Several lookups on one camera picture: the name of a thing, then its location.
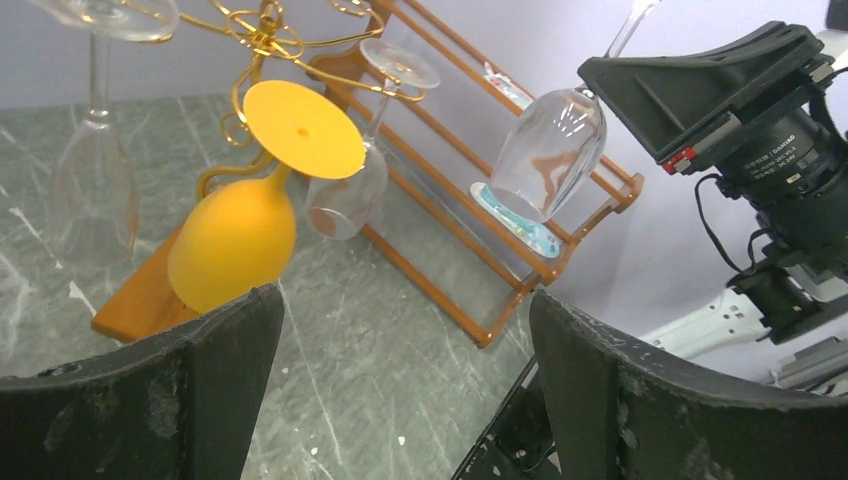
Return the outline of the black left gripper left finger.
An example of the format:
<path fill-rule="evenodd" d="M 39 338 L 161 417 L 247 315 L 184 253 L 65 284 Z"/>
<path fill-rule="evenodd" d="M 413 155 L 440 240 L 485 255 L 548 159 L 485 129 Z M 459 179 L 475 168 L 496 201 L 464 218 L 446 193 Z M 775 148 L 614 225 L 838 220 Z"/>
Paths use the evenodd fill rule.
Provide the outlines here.
<path fill-rule="evenodd" d="M 285 315 L 267 284 L 112 352 L 1 381 L 5 479 L 237 479 Z"/>

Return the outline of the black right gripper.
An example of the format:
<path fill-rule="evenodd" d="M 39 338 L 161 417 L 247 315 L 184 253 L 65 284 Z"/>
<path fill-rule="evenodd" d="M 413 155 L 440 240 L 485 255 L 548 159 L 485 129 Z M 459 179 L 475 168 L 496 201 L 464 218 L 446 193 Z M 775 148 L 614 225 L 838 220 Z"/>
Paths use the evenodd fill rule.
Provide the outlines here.
<path fill-rule="evenodd" d="M 838 72 L 824 48 L 770 21 L 699 54 L 592 57 L 578 74 L 669 174 L 716 169 L 784 262 L 846 277 L 847 142 L 825 105 Z"/>

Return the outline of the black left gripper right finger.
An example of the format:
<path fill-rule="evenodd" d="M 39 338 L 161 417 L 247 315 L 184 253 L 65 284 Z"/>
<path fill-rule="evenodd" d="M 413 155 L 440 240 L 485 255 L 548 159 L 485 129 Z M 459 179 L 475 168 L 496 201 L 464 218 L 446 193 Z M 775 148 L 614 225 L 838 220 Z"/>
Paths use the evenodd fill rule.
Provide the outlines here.
<path fill-rule="evenodd" d="M 546 292 L 530 305 L 565 479 L 843 479 L 847 401 L 681 359 Z"/>

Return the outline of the clear wine glass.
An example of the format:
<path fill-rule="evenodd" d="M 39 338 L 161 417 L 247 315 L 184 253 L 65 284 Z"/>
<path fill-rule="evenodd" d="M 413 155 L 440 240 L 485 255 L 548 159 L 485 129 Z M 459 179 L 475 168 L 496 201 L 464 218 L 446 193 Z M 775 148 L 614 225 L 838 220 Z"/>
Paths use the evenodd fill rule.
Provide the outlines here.
<path fill-rule="evenodd" d="M 377 146 L 376 136 L 391 98 L 403 86 L 422 94 L 441 83 L 433 66 L 416 53 L 377 38 L 363 40 L 359 46 L 364 59 L 385 80 L 381 99 L 367 128 L 362 133 L 365 160 L 352 176 L 340 180 L 313 178 L 306 196 L 306 217 L 319 234 L 335 239 L 354 237 L 375 210 L 388 183 L 388 166 Z"/>
<path fill-rule="evenodd" d="M 45 239 L 61 264 L 104 269 L 130 259 L 138 232 L 133 165 L 109 102 L 111 43 L 162 43 L 179 23 L 173 1 L 39 1 L 89 35 L 88 108 L 51 173 Z"/>
<path fill-rule="evenodd" d="M 548 92 L 518 117 L 487 185 L 512 212 L 544 223 L 595 169 L 606 140 L 601 100 L 587 84 Z"/>

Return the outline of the yellow plastic wine glass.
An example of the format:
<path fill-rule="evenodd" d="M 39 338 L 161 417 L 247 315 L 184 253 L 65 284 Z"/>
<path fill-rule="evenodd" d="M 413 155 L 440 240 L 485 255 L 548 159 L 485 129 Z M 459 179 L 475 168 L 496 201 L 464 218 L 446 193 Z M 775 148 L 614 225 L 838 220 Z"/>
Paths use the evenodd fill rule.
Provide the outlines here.
<path fill-rule="evenodd" d="M 293 171 L 346 179 L 365 160 L 350 118 L 321 94 L 266 80 L 243 100 L 246 123 L 275 164 L 264 178 L 232 182 L 201 200 L 167 259 L 168 282 L 182 303 L 207 313 L 250 289 L 274 283 L 292 256 L 297 222 L 286 181 Z"/>

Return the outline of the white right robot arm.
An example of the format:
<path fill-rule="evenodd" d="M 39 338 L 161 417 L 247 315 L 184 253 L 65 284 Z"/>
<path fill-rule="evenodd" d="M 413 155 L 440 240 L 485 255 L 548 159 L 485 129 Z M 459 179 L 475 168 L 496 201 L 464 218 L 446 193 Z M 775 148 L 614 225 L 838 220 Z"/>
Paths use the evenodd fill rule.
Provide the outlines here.
<path fill-rule="evenodd" d="M 841 74 L 807 27 L 770 21 L 702 53 L 592 57 L 578 70 L 666 173 L 755 210 L 762 259 L 706 306 L 644 335 L 685 359 L 783 344 L 847 311 L 847 137 L 827 108 Z"/>

